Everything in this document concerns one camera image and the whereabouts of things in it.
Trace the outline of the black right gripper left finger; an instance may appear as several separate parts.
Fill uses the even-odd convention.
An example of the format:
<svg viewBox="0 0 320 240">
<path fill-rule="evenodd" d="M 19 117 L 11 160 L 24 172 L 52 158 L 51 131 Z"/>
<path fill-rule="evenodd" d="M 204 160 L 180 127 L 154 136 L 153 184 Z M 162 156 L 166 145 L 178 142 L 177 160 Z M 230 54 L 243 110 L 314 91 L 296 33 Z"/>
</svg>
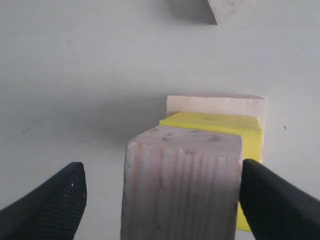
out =
<svg viewBox="0 0 320 240">
<path fill-rule="evenodd" d="M 72 162 L 0 211 L 0 238 L 72 240 L 86 205 L 85 168 Z"/>
</svg>

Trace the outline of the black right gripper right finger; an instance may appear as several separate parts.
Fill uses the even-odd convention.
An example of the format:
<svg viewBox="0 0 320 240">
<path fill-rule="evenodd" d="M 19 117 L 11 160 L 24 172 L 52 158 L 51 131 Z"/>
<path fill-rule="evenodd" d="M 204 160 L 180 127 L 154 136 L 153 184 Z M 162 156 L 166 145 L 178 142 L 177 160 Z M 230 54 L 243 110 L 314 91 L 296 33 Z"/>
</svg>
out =
<svg viewBox="0 0 320 240">
<path fill-rule="evenodd" d="M 239 202 L 257 240 L 318 240 L 320 202 L 261 163 L 245 159 Z"/>
</svg>

